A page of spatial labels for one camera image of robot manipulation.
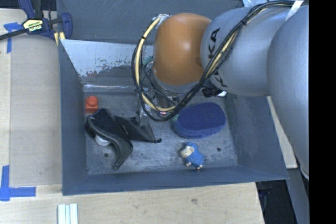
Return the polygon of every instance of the blue toy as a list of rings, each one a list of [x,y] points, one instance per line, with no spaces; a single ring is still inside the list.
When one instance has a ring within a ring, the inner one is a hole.
[[[195,143],[185,143],[184,149],[180,152],[181,157],[185,159],[186,166],[193,166],[196,169],[201,169],[204,163],[204,155],[198,151]]]

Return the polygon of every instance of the bin floor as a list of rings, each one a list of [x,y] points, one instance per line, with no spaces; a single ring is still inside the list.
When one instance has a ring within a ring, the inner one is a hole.
[[[95,95],[99,100],[99,107],[108,109],[112,114],[124,118],[135,116],[138,97],[134,91],[109,92],[90,87],[85,90],[84,98]],[[190,104],[200,102],[215,102],[227,115],[222,98],[205,98],[201,93],[196,95]],[[153,144],[132,141],[133,152],[117,171],[112,169],[116,161],[113,147],[100,146],[89,135],[86,136],[87,170],[88,174],[135,173],[151,170],[192,169],[186,167],[184,159],[180,157],[180,150],[185,142],[194,142],[198,150],[205,155],[204,168],[237,166],[237,155],[226,117],[224,128],[217,134],[200,138],[186,139],[178,135],[172,121],[156,122],[150,120],[150,126],[156,139],[162,142]]]

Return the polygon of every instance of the blue sponge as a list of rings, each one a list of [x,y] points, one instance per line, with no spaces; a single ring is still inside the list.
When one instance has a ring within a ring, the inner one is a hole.
[[[176,131],[185,138],[202,138],[218,133],[225,122],[223,110],[212,102],[188,106],[173,120]]]

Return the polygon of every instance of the yellow clamp label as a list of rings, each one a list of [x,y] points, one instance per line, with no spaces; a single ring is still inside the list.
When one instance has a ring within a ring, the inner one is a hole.
[[[41,30],[42,25],[43,25],[42,20],[28,20],[28,21],[23,23],[23,27],[25,29],[28,29],[29,32],[33,32],[33,31],[36,31],[36,30]]]

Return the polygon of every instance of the blue tape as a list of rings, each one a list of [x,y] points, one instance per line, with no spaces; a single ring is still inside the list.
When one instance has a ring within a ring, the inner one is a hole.
[[[4,24],[4,27],[9,33],[12,31],[23,29],[22,25],[18,23]],[[10,37],[7,42],[7,53],[10,53],[11,51],[12,51],[12,38]]]
[[[35,197],[36,187],[9,187],[9,165],[2,167],[0,201],[9,201],[12,197]]]

